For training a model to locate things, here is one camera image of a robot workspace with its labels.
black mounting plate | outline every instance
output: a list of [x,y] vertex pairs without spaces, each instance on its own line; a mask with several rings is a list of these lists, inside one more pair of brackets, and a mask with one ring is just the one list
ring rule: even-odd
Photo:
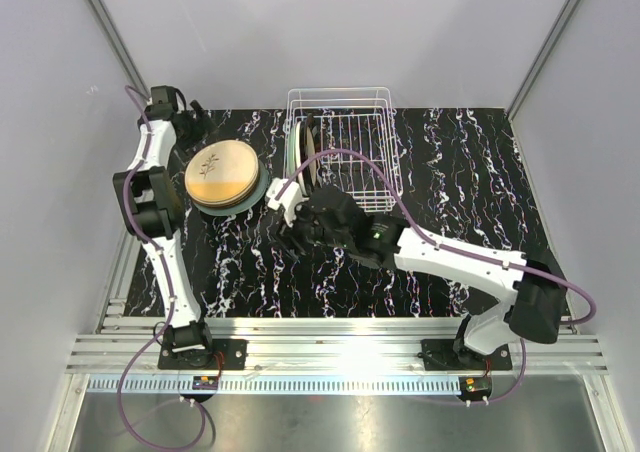
[[[453,351],[453,342],[454,339],[424,339],[420,341],[422,352],[418,356],[424,362],[424,370],[477,370],[483,372],[487,369],[486,360],[482,357],[468,355],[465,357],[464,363],[461,362],[458,354]],[[491,370],[513,369],[508,345],[498,347],[488,358],[491,359]]]
[[243,339],[212,339],[212,352],[193,350],[172,354],[162,346],[158,369],[160,370],[218,370],[214,352],[224,356],[223,370],[244,370],[247,359],[247,341]]

black marble surface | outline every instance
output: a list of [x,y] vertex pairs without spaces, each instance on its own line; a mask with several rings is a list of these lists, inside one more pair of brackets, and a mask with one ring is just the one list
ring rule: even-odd
[[[264,202],[235,217],[203,220],[184,188],[188,161],[215,137],[250,143],[281,177],[286,113],[213,111],[217,130],[174,150],[173,184],[185,201],[182,250],[196,298],[210,317],[423,317],[478,313],[493,303],[440,277],[371,270],[339,249],[294,263],[258,233]],[[533,252],[548,247],[511,127],[501,109],[398,109],[403,201],[418,223],[473,244]],[[397,207],[393,211],[399,214]],[[241,231],[248,229],[243,237]],[[141,251],[125,315],[162,315]]]

plate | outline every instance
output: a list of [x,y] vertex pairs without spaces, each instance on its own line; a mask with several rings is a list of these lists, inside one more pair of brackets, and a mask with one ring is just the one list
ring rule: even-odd
[[246,212],[251,207],[256,205],[262,197],[264,197],[264,194],[267,193],[267,188],[269,187],[269,171],[262,162],[258,161],[258,163],[260,169],[258,184],[256,185],[253,192],[249,194],[249,196],[242,202],[227,208],[207,207],[206,205],[199,204],[195,200],[193,201],[193,204],[201,212],[207,215],[212,215],[214,217],[227,217],[229,215],[236,215],[241,214],[242,212]]
[[285,170],[285,174],[287,177],[291,177],[293,173],[296,171],[296,128],[298,124],[294,124],[294,126],[289,131],[289,135],[287,136],[287,168]]
[[[302,160],[305,161],[309,157],[313,156],[316,153],[316,146],[313,141],[313,134],[311,132],[311,128],[309,127],[309,121],[305,121],[304,123],[304,135],[301,136],[301,144],[300,150],[302,151]],[[307,189],[311,189],[309,192],[311,193],[313,189],[316,187],[316,183],[318,181],[318,161],[314,160],[309,164],[309,167],[306,169],[307,173],[304,174],[304,179],[307,184]]]
[[226,207],[244,200],[258,180],[258,156],[239,140],[223,140],[205,147],[189,162],[185,187],[203,205]]
[[[294,137],[295,137],[295,141],[294,141],[294,151],[295,151],[295,164],[296,164],[296,169],[298,167],[300,167],[300,165],[302,165],[302,157],[301,157],[301,152],[302,152],[302,148],[301,148],[301,144],[300,144],[300,139],[302,134],[300,133],[300,129],[302,128],[302,122],[298,122],[296,124],[296,128],[295,128],[295,133],[294,133]],[[296,177],[296,180],[298,181],[298,184],[300,184],[300,190],[302,191],[302,195],[307,196],[307,190],[305,189],[304,186],[304,171],[299,174]]]

white panel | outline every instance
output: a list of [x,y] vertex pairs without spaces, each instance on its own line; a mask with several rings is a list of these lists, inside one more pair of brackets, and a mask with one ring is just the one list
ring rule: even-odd
[[397,106],[506,107],[565,0],[105,0],[149,84],[210,108],[382,85]]
[[640,0],[584,0],[515,120],[560,263],[591,292],[596,332],[640,444]]
[[2,450],[44,450],[78,332],[121,230],[111,174],[135,151],[125,77],[83,0],[0,0]]

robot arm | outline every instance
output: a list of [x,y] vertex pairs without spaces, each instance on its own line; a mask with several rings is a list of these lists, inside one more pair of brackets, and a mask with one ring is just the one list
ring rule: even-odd
[[[428,244],[404,219],[368,215],[349,194],[333,186],[323,186],[306,200],[293,182],[276,200],[284,182],[275,179],[267,198],[269,208],[280,215],[273,236],[294,257],[307,254],[314,246],[340,247],[363,265],[438,275],[499,300],[486,312],[462,322],[453,348],[463,364],[465,355],[488,356],[519,337],[540,343],[557,340],[566,289],[507,266],[528,265],[561,275],[555,261],[547,257],[545,264],[521,252],[479,247],[423,229],[436,245]],[[444,250],[440,246],[445,244],[498,259],[505,266],[487,265]]]
[[[163,352],[167,350],[165,357],[196,364],[198,361],[209,361],[212,354],[211,338],[201,320],[200,306],[191,290],[180,250],[184,208],[171,184],[166,166],[176,144],[182,148],[194,144],[210,131],[211,122],[196,101],[191,103],[195,117],[185,110],[185,106],[184,97],[178,89],[168,86],[151,89],[151,100],[145,110],[151,131],[147,130],[142,119],[138,121],[140,142],[136,155],[126,171],[114,174],[113,185],[128,232],[135,235],[125,213],[125,194],[128,195],[134,220],[145,235],[159,246],[158,249],[149,242],[142,243],[156,273],[165,315],[169,311],[169,304],[174,303],[171,325],[163,337]],[[135,172],[128,190],[125,190],[125,178],[141,159],[143,165]],[[160,254],[167,264],[168,276]],[[169,292],[169,280],[173,286],[173,297]]]

